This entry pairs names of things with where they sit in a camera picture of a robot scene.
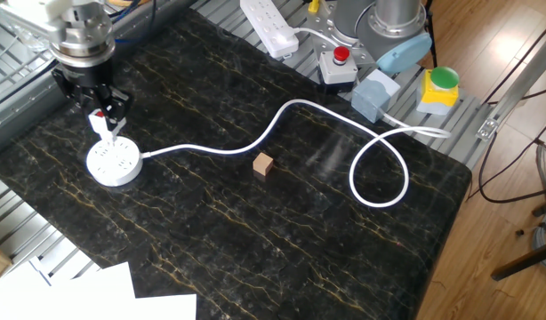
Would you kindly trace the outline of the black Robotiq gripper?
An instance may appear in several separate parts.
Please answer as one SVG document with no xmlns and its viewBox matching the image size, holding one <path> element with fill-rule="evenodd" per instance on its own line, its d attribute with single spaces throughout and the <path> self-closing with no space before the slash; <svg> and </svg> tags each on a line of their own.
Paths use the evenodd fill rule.
<svg viewBox="0 0 546 320">
<path fill-rule="evenodd" d="M 51 74 L 63 95 L 77 107 L 101 108 L 110 132 L 123 122 L 132 106 L 133 96 L 112 86 L 113 60 L 89 68 L 61 63 Z"/>
</svg>

